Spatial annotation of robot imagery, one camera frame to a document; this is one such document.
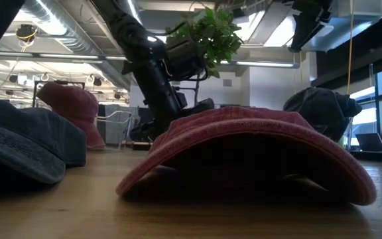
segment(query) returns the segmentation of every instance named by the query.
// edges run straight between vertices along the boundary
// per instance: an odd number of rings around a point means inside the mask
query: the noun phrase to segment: pink bucket hat
[[[98,113],[98,101],[93,94],[77,86],[62,86],[49,82],[42,87],[37,96],[51,106],[54,112],[85,132],[87,148],[105,147],[104,140],[94,125]]]
[[[231,107],[178,119],[120,182],[117,194],[159,165],[209,175],[207,184],[221,187],[300,175],[354,204],[369,205],[377,197],[359,162],[296,112]]]

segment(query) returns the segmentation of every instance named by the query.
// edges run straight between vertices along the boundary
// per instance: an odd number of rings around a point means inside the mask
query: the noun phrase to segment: table surface
[[[328,195],[119,198],[116,185],[145,155],[88,153],[88,165],[68,169],[54,187],[0,195],[0,238],[382,238],[382,163],[363,163],[378,190],[371,206],[328,202]]]

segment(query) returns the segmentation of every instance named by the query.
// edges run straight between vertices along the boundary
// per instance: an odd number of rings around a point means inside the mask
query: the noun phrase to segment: green plant
[[[241,27],[232,23],[233,15],[227,10],[220,9],[213,12],[206,7],[204,12],[205,16],[196,22],[194,19],[201,11],[183,16],[186,24],[168,37],[167,43],[177,38],[190,37],[206,53],[204,60],[208,75],[219,78],[220,62],[223,60],[230,62],[232,55],[237,54],[238,48],[243,43],[234,33]]]

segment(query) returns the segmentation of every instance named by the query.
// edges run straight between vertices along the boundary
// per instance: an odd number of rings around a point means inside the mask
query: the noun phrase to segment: ductwork
[[[64,35],[72,39],[57,39],[74,54],[101,55],[102,50],[85,33],[72,16],[56,0],[26,0],[22,11],[32,17],[32,21],[39,28],[50,35]],[[102,64],[91,64],[101,72],[115,86],[129,90],[130,81],[121,74],[121,69],[112,63],[104,61]]]

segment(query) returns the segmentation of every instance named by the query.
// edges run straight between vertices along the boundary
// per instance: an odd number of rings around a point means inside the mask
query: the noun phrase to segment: blue denim hat
[[[86,136],[50,110],[18,110],[0,100],[0,163],[37,182],[57,183],[66,166],[85,165]]]

